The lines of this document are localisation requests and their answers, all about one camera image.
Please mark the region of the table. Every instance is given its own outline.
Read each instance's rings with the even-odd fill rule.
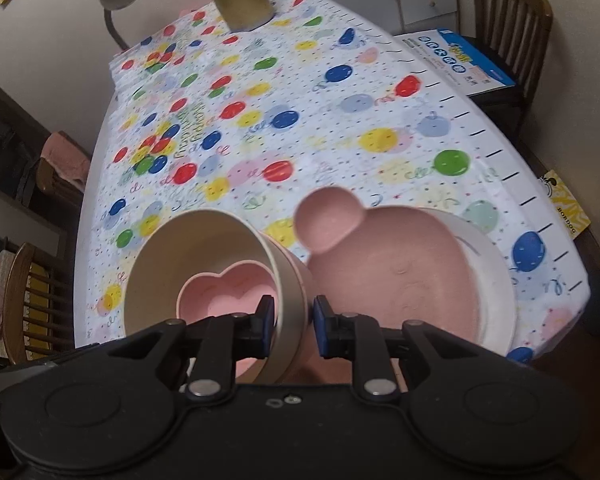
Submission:
[[[329,0],[272,1],[278,16],[256,31],[230,33],[209,5],[112,61],[117,106],[78,231],[76,344],[123,336],[126,277],[167,219],[229,210],[306,258],[295,206],[340,185],[366,207],[428,206],[476,224],[511,268],[512,348],[550,349],[586,304],[587,276],[507,139],[359,16]]]

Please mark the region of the white plate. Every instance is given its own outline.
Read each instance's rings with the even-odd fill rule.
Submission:
[[[478,344],[496,354],[506,355],[516,331],[518,314],[509,269],[500,251],[466,220],[437,209],[423,210],[453,233],[474,272],[480,301]]]

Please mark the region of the beige bowl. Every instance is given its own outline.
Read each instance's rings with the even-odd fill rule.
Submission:
[[[271,270],[278,304],[269,358],[257,361],[238,380],[278,381],[298,354],[306,331],[307,296],[284,250],[231,213],[189,211],[169,220],[147,240],[126,286],[125,334],[176,317],[178,294],[191,276],[219,274],[240,260],[256,260]]]

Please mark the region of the metal screw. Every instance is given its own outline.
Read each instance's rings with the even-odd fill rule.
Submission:
[[[365,383],[365,390],[371,395],[392,394],[398,386],[389,379],[371,379]]]
[[[302,402],[302,399],[297,395],[288,395],[285,397],[285,402],[287,404],[300,404]]]
[[[209,397],[220,391],[220,384],[212,379],[198,379],[189,385],[189,391],[197,397]]]
[[[270,408],[282,408],[282,406],[284,406],[285,403],[282,402],[282,400],[280,399],[267,399],[265,405],[269,406]]]

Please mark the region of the balloon print tablecloth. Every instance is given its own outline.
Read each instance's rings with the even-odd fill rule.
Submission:
[[[306,258],[296,205],[343,186],[367,207],[438,208],[478,226],[516,285],[513,346],[545,345],[581,305],[474,143],[493,125],[358,16],[329,0],[272,1],[276,17],[253,32],[231,33],[209,4],[111,63],[118,108],[91,213],[87,342],[123,335],[134,258],[169,218],[228,210]]]

